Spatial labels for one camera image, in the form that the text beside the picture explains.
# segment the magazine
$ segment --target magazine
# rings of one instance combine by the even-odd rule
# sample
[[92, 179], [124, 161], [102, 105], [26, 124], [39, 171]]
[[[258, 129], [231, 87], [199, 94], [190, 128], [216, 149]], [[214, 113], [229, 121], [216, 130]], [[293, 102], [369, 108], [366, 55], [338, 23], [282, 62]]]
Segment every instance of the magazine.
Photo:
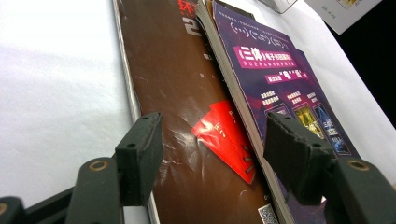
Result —
[[195, 6], [115, 1], [131, 105], [163, 114], [151, 223], [268, 223], [271, 193]]
[[219, 68], [242, 117], [282, 222], [324, 222], [323, 205], [301, 207], [279, 185], [263, 157], [267, 115], [281, 113], [299, 120], [329, 142], [333, 156], [359, 157], [318, 84], [304, 53], [290, 38], [218, 1], [202, 1], [197, 19], [214, 50]]

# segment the qr code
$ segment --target qr code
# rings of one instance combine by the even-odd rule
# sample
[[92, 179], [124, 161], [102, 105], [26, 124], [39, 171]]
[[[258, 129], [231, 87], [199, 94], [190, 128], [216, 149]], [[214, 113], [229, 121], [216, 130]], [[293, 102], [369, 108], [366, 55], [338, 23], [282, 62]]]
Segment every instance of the qr code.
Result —
[[264, 224], [278, 224], [274, 210], [270, 203], [258, 209]]

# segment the purple magazine cover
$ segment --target purple magazine cover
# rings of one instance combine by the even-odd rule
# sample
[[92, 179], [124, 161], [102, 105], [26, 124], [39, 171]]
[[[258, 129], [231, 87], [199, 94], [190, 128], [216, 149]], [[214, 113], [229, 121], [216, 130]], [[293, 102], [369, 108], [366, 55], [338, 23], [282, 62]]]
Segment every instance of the purple magazine cover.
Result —
[[[290, 38], [216, 1], [213, 7], [220, 38], [262, 140], [267, 114], [277, 112], [299, 120], [328, 141], [334, 147], [335, 158], [359, 157], [304, 53], [293, 46]], [[301, 206], [292, 195], [288, 199], [296, 223], [326, 223], [324, 205], [325, 202], [320, 206]]]

